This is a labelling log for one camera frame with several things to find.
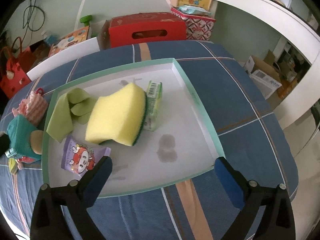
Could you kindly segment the orange picture book box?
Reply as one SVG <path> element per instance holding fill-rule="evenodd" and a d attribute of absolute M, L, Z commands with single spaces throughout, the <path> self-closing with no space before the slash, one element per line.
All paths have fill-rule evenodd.
<path fill-rule="evenodd" d="M 48 57 L 51 57 L 57 54 L 58 52 L 65 50 L 66 48 L 69 48 L 75 44 L 79 44 L 83 41 L 86 41 L 89 38 L 91 38 L 91 29 L 89 25 L 80 28 L 76 31 L 73 31 L 72 33 L 59 39 L 51 46 Z"/>

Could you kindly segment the blue plaid tablecloth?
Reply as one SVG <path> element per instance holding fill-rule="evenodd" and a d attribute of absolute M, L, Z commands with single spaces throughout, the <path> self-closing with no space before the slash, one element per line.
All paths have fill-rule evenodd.
<path fill-rule="evenodd" d="M 261 186 L 284 183 L 292 201 L 298 171 L 284 133 L 268 102 L 242 66 L 222 46 L 199 41 L 134 44 L 81 57 L 33 81 L 13 97 L 1 119 L 1 131 L 12 120 L 11 109 L 29 91 L 42 87 L 50 100 L 55 88 L 108 68 L 147 60 L 175 58 L 189 77 L 220 138 L 226 159 L 235 170 Z M 26 165 L 15 175 L 1 157 L 1 211 L 23 233 L 29 234 L 40 186 L 41 162 Z M 210 236 L 221 239 L 239 210 L 233 207 L 215 172 L 192 179 Z M 102 198 L 88 213 L 107 239 L 197 239 L 175 185 L 123 197 Z"/>

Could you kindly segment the light green cloth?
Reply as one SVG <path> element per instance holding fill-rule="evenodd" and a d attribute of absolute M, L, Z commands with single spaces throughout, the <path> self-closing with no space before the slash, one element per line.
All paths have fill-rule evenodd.
<path fill-rule="evenodd" d="M 74 127 L 73 123 L 86 124 L 97 99 L 81 88 L 62 94 L 51 114 L 46 132 L 57 142 L 62 142 Z"/>

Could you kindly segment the teal toy box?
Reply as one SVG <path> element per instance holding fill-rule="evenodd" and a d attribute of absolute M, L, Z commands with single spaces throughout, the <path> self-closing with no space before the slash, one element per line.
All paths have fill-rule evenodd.
<path fill-rule="evenodd" d="M 7 126 L 7 135 L 10 139 L 9 149 L 5 155 L 16 160 L 21 159 L 25 163 L 33 163 L 41 160 L 41 155 L 31 148 L 30 136 L 32 132 L 39 131 L 23 115 L 14 117 Z"/>

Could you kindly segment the white desk shelf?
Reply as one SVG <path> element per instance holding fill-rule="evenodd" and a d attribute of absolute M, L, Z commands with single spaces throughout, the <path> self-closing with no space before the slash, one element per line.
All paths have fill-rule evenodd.
<path fill-rule="evenodd" d="M 288 40 L 311 65 L 274 113 L 281 128 L 298 120 L 319 99 L 319 36 L 294 13 L 270 0 L 213 0 L 212 40 L 240 61 L 283 47 Z"/>

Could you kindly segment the purple snack packet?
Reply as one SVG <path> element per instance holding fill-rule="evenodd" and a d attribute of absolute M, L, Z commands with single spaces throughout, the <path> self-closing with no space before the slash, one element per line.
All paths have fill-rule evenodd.
<path fill-rule="evenodd" d="M 105 146 L 89 146 L 74 139 L 72 135 L 66 137 L 63 146 L 61 168 L 82 177 L 92 170 L 104 156 L 109 156 L 111 149 Z"/>

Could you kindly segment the white foam board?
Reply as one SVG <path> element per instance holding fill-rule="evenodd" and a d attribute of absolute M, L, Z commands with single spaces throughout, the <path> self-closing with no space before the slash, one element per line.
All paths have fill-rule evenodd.
<path fill-rule="evenodd" d="M 90 38 L 84 42 L 68 47 L 61 52 L 47 58 L 37 66 L 27 72 L 27 76 L 31 81 L 46 74 L 47 72 L 71 61 L 77 60 L 83 56 L 93 54 L 100 51 L 98 39 Z"/>

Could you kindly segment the red felt handbag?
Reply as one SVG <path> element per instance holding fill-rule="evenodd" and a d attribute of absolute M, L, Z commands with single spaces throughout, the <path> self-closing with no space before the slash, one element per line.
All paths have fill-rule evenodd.
<path fill-rule="evenodd" d="M 22 50 L 22 39 L 17 37 L 14 43 L 19 40 L 20 52 L 17 57 L 13 55 L 13 46 L 5 46 L 1 49 L 1 59 L 6 59 L 6 63 L 1 63 L 1 90 L 11 99 L 19 90 L 31 82 L 27 72 L 34 64 L 36 57 L 30 47 Z"/>

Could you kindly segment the green dumbbell toy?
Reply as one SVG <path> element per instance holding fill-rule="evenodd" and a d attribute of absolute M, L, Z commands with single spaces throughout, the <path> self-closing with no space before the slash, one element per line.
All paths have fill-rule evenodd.
<path fill-rule="evenodd" d="M 89 26 L 93 16 L 92 15 L 86 15 L 80 18 L 79 22 L 82 23 L 85 27 Z"/>

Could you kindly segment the cardboard box with label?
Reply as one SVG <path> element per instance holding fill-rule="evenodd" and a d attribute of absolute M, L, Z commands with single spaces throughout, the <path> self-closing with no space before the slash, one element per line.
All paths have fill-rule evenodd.
<path fill-rule="evenodd" d="M 250 56 L 243 68 L 265 99 L 282 86 L 276 70 L 258 57 Z"/>

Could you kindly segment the yellow green sponge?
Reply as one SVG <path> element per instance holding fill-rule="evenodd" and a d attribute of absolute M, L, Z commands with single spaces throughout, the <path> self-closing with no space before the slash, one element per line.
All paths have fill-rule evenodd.
<path fill-rule="evenodd" d="M 93 144 L 113 140 L 133 146 L 143 126 L 146 111 L 146 93 L 134 83 L 95 103 L 87 123 L 85 140 Z"/>

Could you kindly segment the pink white fuzzy sock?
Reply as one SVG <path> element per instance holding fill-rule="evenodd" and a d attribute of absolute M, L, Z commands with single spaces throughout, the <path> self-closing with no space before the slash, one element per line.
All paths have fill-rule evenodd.
<path fill-rule="evenodd" d="M 44 97 L 40 94 L 36 94 L 35 91 L 31 91 L 27 98 L 21 100 L 18 108 L 12 109 L 12 113 L 14 117 L 22 115 L 32 125 L 38 126 L 47 108 L 48 102 Z"/>

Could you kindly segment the red cardboard box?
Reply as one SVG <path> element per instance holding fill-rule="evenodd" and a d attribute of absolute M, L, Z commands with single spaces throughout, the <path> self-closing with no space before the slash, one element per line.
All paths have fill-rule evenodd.
<path fill-rule="evenodd" d="M 112 18 L 111 47 L 186 39 L 185 22 L 170 12 L 148 12 Z"/>

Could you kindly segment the green tissue pack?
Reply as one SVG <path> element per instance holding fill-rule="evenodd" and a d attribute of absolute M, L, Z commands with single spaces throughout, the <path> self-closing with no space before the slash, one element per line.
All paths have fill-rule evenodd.
<path fill-rule="evenodd" d="M 144 129 L 154 131 L 157 128 L 157 116 L 162 99 L 163 86 L 161 82 L 149 81 L 146 96 L 147 106 Z"/>

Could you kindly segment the red white patterned tin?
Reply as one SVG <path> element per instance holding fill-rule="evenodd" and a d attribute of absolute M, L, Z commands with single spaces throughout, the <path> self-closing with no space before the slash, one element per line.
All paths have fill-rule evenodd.
<path fill-rule="evenodd" d="M 186 39 L 201 41 L 210 40 L 216 19 L 207 16 L 188 15 L 175 7 L 172 7 L 170 10 L 172 14 L 185 22 Z"/>

